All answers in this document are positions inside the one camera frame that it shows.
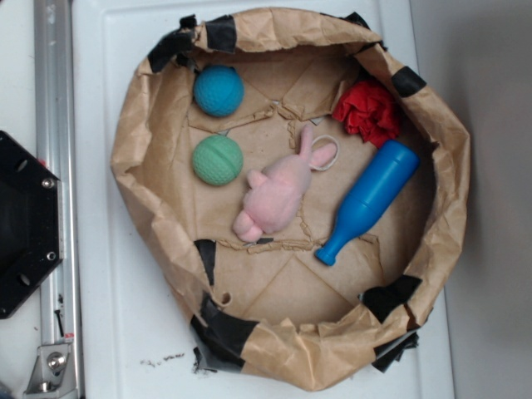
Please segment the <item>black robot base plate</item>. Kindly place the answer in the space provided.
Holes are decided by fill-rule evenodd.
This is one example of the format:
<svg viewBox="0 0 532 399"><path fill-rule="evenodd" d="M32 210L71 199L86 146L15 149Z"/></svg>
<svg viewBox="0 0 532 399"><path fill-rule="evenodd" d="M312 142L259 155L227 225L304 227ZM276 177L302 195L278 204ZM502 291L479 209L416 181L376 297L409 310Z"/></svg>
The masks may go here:
<svg viewBox="0 0 532 399"><path fill-rule="evenodd" d="M59 188L49 169L1 132L1 319L62 261Z"/></svg>

